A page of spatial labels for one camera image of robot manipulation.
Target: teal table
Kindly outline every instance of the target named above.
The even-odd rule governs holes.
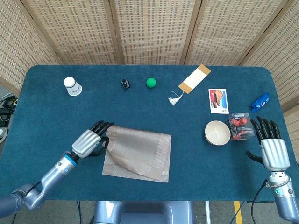
[[[196,66],[38,65],[25,78],[14,120],[0,159],[0,193],[36,183],[72,143],[96,121],[172,135],[169,183],[102,175],[104,155],[79,161],[50,195],[64,200],[252,200],[270,172],[245,154],[261,155],[256,138],[218,147],[209,144],[204,128],[227,115],[211,114],[209,88],[227,89],[230,113],[249,112],[276,121],[286,142],[291,167],[287,173],[299,190],[299,173],[270,72],[259,67],[208,66],[212,71],[175,106],[168,97]],[[68,95],[64,78],[72,76],[83,91]],[[155,88],[146,87],[153,77]],[[131,88],[124,91],[125,78]],[[257,113],[251,103],[268,92],[270,102]],[[272,201],[264,189],[261,201]]]

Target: card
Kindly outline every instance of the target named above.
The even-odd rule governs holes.
[[[225,89],[209,89],[211,113],[229,113]]]

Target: robot finger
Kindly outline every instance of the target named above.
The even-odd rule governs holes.
[[[275,135],[274,135],[274,131],[273,131],[273,127],[272,125],[270,124],[270,122],[267,120],[267,119],[263,119],[264,123],[266,124],[267,126],[267,130],[269,132],[269,136],[271,139],[274,139],[275,138]]]
[[[251,119],[250,121],[251,121],[254,129],[256,130],[258,142],[261,144],[261,140],[263,140],[263,134],[262,134],[261,128],[253,119]]]
[[[278,129],[278,127],[277,127],[277,124],[276,124],[273,120],[271,120],[270,123],[271,123],[271,125],[272,125],[272,127],[273,127],[273,129],[274,129],[274,131],[275,131],[275,137],[276,137],[277,139],[281,139],[281,137],[280,137],[280,132],[279,132],[279,129]]]
[[[107,125],[105,125],[105,127],[103,127],[102,130],[100,130],[97,134],[98,136],[101,136],[109,127],[111,127],[112,125],[114,125],[114,123],[109,123]]]
[[[268,133],[267,126],[266,126],[265,122],[263,121],[263,119],[260,116],[257,116],[256,118],[260,122],[260,126],[261,126],[261,129],[263,131],[264,138],[268,139],[269,138],[269,133]]]
[[[93,126],[92,126],[92,128],[90,129],[92,132],[100,125],[100,124],[102,124],[103,123],[103,121],[102,120],[100,120],[100,121],[98,121],[97,123],[95,123]]]
[[[105,123],[102,123],[102,124],[100,124],[97,128],[95,128],[94,129],[94,133],[96,133],[97,135],[99,134],[99,132],[101,131],[101,130],[103,130],[103,128],[106,126],[106,125],[108,125],[109,124],[109,122],[105,122]]]

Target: robotic hand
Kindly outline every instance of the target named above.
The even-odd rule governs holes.
[[[285,173],[290,167],[290,160],[285,141],[281,139],[279,129],[274,121],[257,116],[260,126],[251,120],[262,150],[262,157],[246,151],[247,156],[271,172],[266,186],[273,189],[279,216],[282,219],[299,224],[299,209],[291,178]]]
[[[73,143],[72,152],[66,152],[40,182],[35,185],[25,184],[10,195],[0,198],[0,218],[18,212],[22,204],[29,210],[39,208],[53,188],[77,166],[80,158],[99,156],[106,150],[109,138],[102,134],[112,125],[114,123],[99,121]],[[104,147],[97,152],[93,151],[100,142],[105,142]],[[40,183],[42,191],[36,188]]]

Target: white tassel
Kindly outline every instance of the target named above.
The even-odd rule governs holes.
[[[183,94],[184,94],[184,91],[183,91],[182,95],[180,95],[180,96],[178,94],[176,94],[177,98],[169,97],[168,100],[174,106],[179,101],[179,99],[181,99],[181,97],[183,96]]]

